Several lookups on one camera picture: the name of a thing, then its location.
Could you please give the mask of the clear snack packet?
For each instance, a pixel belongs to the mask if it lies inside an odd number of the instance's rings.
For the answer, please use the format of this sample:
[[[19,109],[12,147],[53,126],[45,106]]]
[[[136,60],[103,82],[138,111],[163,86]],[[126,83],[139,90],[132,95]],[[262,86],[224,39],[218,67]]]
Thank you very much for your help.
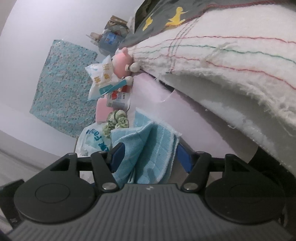
[[[115,75],[110,55],[108,55],[102,63],[91,64],[85,67],[85,70],[92,80],[88,100],[101,98],[105,94],[127,85],[124,78],[118,78]]]

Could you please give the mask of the white cylindrical jar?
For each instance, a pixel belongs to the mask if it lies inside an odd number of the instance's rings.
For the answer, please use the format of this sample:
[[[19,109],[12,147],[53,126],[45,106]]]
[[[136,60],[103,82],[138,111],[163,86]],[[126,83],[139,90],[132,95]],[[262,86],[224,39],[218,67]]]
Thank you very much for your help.
[[[107,107],[114,110],[128,111],[130,107],[130,93],[113,91],[107,94]]]

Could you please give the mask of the white plastic bag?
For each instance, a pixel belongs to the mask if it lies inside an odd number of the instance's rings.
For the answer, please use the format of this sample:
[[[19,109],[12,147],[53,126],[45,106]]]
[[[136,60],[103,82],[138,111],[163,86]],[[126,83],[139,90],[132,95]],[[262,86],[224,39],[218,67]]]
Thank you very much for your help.
[[[95,152],[110,150],[111,140],[103,133],[105,126],[106,123],[93,123],[83,129],[75,149],[78,157],[89,157]]]

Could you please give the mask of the light blue towel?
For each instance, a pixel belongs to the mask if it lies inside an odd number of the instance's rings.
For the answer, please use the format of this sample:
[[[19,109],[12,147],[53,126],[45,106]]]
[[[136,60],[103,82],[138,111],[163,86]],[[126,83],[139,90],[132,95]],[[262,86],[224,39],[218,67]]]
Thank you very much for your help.
[[[112,145],[125,145],[125,157],[113,173],[119,187],[167,183],[180,136],[164,121],[137,108],[133,127],[111,131]]]

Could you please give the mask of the grey white quilt blanket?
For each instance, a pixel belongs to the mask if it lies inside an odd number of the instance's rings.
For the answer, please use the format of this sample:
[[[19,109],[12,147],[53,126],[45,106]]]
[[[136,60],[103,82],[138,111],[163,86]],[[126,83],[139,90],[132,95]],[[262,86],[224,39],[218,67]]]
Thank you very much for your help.
[[[160,1],[120,47],[295,170],[295,1]]]

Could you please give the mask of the pink sponge block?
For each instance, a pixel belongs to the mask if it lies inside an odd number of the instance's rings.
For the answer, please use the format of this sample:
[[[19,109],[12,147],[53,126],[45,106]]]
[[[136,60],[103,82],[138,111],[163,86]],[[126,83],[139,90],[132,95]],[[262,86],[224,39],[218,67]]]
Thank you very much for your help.
[[[110,111],[107,107],[107,98],[99,98],[96,104],[95,121],[101,123],[106,121]]]

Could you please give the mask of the green white scrunchie cloth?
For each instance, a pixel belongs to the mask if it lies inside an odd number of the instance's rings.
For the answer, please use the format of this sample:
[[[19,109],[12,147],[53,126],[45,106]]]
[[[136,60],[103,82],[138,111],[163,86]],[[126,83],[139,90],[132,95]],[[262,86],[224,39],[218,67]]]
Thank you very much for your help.
[[[103,134],[106,138],[110,138],[112,130],[128,128],[129,126],[126,112],[123,110],[114,110],[107,117],[107,122],[103,127]]]

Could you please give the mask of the pink plush doll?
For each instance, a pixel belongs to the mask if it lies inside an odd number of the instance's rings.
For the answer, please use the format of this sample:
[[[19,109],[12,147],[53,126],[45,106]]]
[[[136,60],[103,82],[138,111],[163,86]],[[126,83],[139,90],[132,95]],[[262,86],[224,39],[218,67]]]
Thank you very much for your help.
[[[128,48],[124,47],[112,58],[113,72],[119,78],[126,81],[128,86],[133,85],[133,73],[140,71],[140,64],[135,62],[128,53]]]

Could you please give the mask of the blue water jug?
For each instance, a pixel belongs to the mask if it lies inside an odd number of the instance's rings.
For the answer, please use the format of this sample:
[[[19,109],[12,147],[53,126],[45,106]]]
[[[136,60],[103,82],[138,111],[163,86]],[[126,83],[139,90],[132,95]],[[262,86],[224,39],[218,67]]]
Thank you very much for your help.
[[[107,31],[99,41],[99,48],[105,51],[115,52],[123,40],[124,38],[120,35]]]

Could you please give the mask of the floral blue wall cloth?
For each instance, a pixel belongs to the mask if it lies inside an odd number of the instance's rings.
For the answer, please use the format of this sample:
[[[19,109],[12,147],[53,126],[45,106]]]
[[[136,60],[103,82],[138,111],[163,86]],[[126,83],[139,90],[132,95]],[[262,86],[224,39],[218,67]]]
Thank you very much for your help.
[[[85,67],[97,53],[54,40],[37,83],[30,114],[71,137],[94,123],[96,101],[88,100],[92,80]]]

